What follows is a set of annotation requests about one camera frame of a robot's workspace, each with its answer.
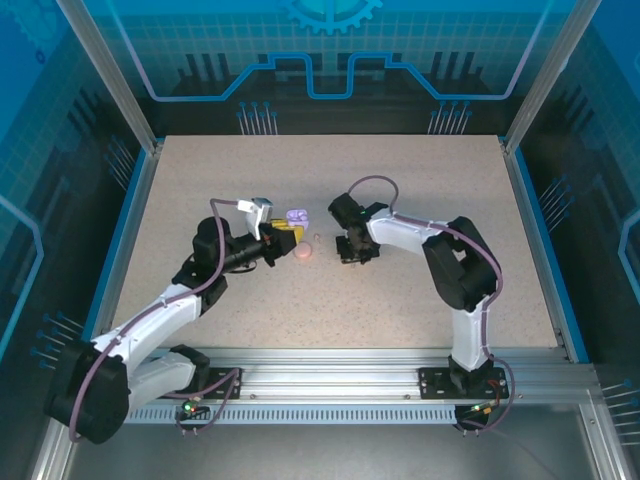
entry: purple object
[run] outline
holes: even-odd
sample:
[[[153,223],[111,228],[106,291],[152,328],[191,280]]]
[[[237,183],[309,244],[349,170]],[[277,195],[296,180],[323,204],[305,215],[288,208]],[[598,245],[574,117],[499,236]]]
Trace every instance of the purple object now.
[[[289,210],[287,212],[287,223],[290,227],[301,226],[307,230],[309,228],[309,215],[306,210]]]

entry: robotic arm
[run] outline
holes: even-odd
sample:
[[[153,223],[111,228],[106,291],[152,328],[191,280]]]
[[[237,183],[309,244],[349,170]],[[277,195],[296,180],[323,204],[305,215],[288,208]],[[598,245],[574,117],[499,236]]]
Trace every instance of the robotic arm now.
[[[293,250],[302,237],[302,227],[271,220],[273,205],[267,199],[240,200],[237,208],[246,212],[249,233],[233,237],[229,223],[221,219],[225,244],[222,274],[208,288],[189,294],[212,277],[219,262],[218,228],[215,218],[209,217],[198,225],[193,254],[153,302],[164,304],[162,307],[139,319],[126,336],[123,330],[137,316],[91,342],[77,341],[65,347],[45,402],[47,415],[69,425],[81,383],[114,338],[118,343],[96,370],[78,416],[77,432],[94,443],[111,438],[128,413],[147,402],[169,392],[198,392],[211,383],[209,359],[184,345],[154,361],[142,362],[174,332],[197,320],[218,301],[227,288],[225,273],[260,258],[273,267],[276,259]],[[168,302],[177,295],[184,296]]]
[[[336,198],[329,212],[345,230],[336,238],[343,263],[365,264],[380,256],[381,245],[426,257],[436,290],[452,310],[451,382],[464,395],[486,381],[493,362],[482,345],[482,309],[496,291],[496,274],[471,246],[437,228],[443,225],[460,232],[493,256],[473,223],[465,217],[448,224],[412,219],[382,203],[364,208],[348,193]]]

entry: gear logo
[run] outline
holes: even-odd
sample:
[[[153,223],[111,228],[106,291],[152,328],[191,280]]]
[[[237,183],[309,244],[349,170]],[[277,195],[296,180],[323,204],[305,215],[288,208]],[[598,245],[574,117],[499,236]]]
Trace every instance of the gear logo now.
[[[373,18],[373,9],[382,7],[382,0],[281,0],[289,11],[290,20],[298,20],[300,28],[311,27],[313,33],[360,28],[362,19]]]
[[[40,51],[55,38],[58,17],[53,0],[0,0],[0,13],[8,13]]]

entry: small pink object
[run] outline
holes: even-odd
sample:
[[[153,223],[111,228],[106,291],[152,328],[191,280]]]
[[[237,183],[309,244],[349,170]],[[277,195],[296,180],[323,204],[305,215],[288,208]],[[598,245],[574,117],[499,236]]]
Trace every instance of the small pink object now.
[[[301,260],[307,259],[311,256],[311,245],[307,242],[300,242],[298,246],[293,250],[293,255]]]
[[[287,223],[290,227],[304,227],[305,231],[309,228],[309,214],[306,210],[289,210],[287,212]]]

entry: beige work surface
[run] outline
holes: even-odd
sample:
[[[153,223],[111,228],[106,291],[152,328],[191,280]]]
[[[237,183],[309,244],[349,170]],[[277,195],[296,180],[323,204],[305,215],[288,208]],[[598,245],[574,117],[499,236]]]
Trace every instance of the beige work surface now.
[[[340,228],[327,207],[360,177],[381,174],[400,186],[396,210],[450,221],[473,220],[500,262],[503,294],[490,312],[494,346],[556,345],[498,139],[494,136],[168,137],[125,278],[115,324],[152,302],[191,253],[209,198],[263,196],[275,217],[307,209],[306,261],[288,255],[269,268],[227,275],[229,288],[198,321],[165,345],[193,347],[449,347],[451,312],[426,260],[383,246],[380,258],[342,265]],[[375,180],[353,197],[387,202]],[[221,206],[234,235],[243,213]]]

